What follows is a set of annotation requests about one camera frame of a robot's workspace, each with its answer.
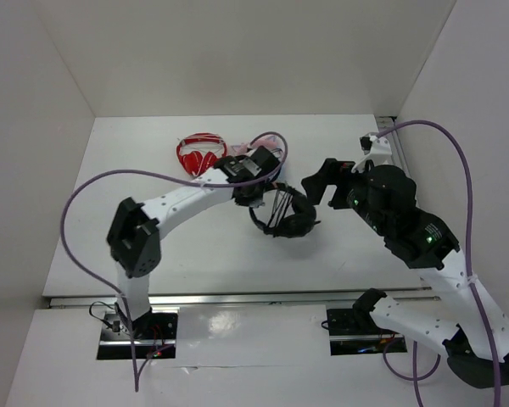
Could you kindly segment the black headset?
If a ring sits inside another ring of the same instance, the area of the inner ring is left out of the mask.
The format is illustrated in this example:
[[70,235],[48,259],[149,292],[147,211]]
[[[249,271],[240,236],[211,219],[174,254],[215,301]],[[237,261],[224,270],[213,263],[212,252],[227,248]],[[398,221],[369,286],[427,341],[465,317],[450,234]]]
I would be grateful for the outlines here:
[[249,216],[254,225],[271,237],[299,238],[309,234],[321,222],[315,206],[307,197],[283,182],[266,184],[265,192],[274,192],[271,214],[267,221],[259,220],[253,208]]

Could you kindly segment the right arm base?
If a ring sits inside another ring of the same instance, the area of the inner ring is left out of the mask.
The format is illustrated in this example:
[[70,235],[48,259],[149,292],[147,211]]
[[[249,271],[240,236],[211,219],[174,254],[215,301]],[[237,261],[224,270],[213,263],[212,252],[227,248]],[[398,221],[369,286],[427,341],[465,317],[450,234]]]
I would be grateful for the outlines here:
[[383,291],[370,288],[349,308],[327,309],[327,317],[321,327],[329,335],[332,356],[407,351],[402,335],[376,326],[370,316],[376,302],[386,297]]

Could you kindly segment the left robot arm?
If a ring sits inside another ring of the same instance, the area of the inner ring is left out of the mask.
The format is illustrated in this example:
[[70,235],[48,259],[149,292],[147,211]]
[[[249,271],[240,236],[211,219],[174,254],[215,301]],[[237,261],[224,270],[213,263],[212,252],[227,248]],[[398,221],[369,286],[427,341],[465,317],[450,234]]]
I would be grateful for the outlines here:
[[157,198],[120,202],[107,243],[117,268],[120,294],[116,308],[123,332],[140,338],[149,331],[149,273],[162,259],[160,242],[179,225],[217,204],[235,200],[250,206],[260,201],[267,177],[279,164],[268,150],[258,148],[250,156],[218,159],[201,176]]

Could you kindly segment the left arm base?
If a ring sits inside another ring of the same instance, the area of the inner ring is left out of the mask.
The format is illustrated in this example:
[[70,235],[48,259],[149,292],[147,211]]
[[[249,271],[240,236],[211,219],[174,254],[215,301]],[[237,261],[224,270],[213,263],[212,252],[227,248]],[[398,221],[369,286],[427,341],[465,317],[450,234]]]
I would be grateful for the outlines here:
[[[130,334],[116,309],[103,301],[93,302],[88,314],[101,323],[97,360],[131,358]],[[175,359],[178,312],[152,311],[148,317],[133,323],[137,360],[150,356],[155,360]]]

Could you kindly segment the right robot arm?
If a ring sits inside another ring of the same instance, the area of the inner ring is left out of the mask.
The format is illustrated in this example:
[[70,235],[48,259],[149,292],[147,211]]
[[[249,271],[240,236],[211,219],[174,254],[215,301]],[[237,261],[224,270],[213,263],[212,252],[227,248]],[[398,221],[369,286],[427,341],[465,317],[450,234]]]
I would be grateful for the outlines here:
[[353,167],[326,159],[301,182],[308,200],[318,205],[326,188],[334,186],[330,207],[354,210],[455,316],[452,321],[427,317],[370,288],[353,305],[356,328],[373,332],[378,327],[422,343],[444,356],[451,371],[472,387],[493,387],[496,367],[501,385],[509,386],[509,319],[467,274],[455,235],[438,216],[417,207],[417,185],[399,167],[371,164],[361,173]]

